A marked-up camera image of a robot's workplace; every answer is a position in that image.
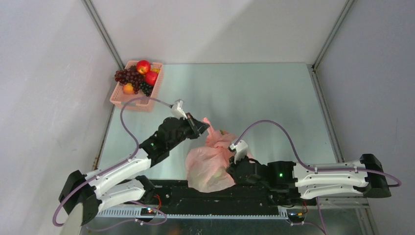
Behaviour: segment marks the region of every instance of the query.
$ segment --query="fruit basket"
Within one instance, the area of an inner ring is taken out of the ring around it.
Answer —
[[[128,69],[131,66],[135,66],[138,61],[130,60],[128,61],[127,65],[125,66],[125,69]],[[164,71],[163,71],[163,65],[160,63],[152,63],[151,69],[159,69],[159,75],[157,76],[156,83],[154,84],[153,90],[151,92],[150,97],[151,98],[157,98],[159,95],[159,89],[161,86],[161,82],[164,78]],[[123,92],[123,85],[120,84],[120,82],[117,82],[117,85],[114,89],[113,94],[111,95],[110,102],[113,103],[117,108],[121,109],[126,102],[133,98],[137,97],[146,97],[146,95],[143,93],[142,90],[139,90],[138,94],[125,94]],[[125,107],[125,109],[133,110],[133,111],[144,111],[144,112],[151,112],[154,107],[154,100],[149,99],[142,99],[142,100],[136,100]]]

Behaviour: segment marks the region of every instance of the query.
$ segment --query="black base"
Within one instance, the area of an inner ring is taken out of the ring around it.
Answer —
[[[219,192],[202,193],[187,186],[186,180],[151,180],[154,194],[160,196],[161,210],[167,214],[192,215],[277,215],[278,206],[303,204],[303,199],[287,202],[273,200],[270,191],[262,186],[235,185]],[[150,204],[157,205],[154,198]],[[316,205],[316,200],[307,200]]]
[[[82,175],[79,170],[72,172],[65,182],[61,195],[59,195],[59,202],[62,202],[71,191],[85,181],[85,176]],[[98,206],[101,203],[101,200],[96,199],[94,189],[87,184],[70,197],[70,199],[64,204],[66,213],[70,214],[78,203],[82,203],[84,206],[82,215],[82,225],[84,225],[95,218],[96,214],[98,214]]]

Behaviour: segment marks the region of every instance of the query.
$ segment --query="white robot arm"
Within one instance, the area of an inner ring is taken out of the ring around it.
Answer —
[[[366,169],[383,172],[382,165],[372,154],[364,154],[360,160],[338,164],[303,164],[278,161],[262,165],[247,156],[248,145],[244,141],[232,144],[235,152],[227,172],[237,184],[259,184],[277,193],[284,203],[301,198],[313,199],[339,193],[353,193],[365,197],[390,197],[385,176],[365,172]]]
[[[208,124],[194,119],[190,113],[185,113],[182,106],[182,100],[176,101],[171,109],[175,117],[166,118],[158,130],[140,144],[140,151],[130,156],[127,161],[123,160],[116,167],[108,169],[98,169],[86,174],[77,170],[70,174],[59,197],[60,202],[82,183],[90,182],[67,200],[63,206],[65,211],[70,214],[78,203],[82,203],[84,225],[109,207],[128,201],[145,202],[145,199],[153,198],[154,186],[145,176],[138,176],[128,182],[122,181],[160,163],[178,144],[186,139],[196,139],[207,130]]]

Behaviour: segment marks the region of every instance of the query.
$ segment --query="red wire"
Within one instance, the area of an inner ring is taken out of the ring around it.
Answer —
[[[158,194],[156,194],[156,196],[154,196],[154,197],[159,200],[159,207],[157,207],[157,209],[160,209],[160,207],[161,207],[161,199],[160,199],[160,196]]]
[[[308,212],[308,208],[307,208],[307,203],[304,201],[304,205],[302,206],[302,210],[304,211],[304,206],[305,206],[305,209],[306,209],[306,211],[304,212],[304,214],[307,214],[307,212]]]

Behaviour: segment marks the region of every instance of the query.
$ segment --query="pink plastic bag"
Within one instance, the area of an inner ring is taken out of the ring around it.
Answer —
[[[229,145],[237,136],[226,131],[215,131],[207,118],[209,135],[206,145],[192,149],[186,158],[186,172],[189,188],[199,192],[215,192],[232,187],[235,182],[226,173],[229,158],[233,153],[228,150]]]

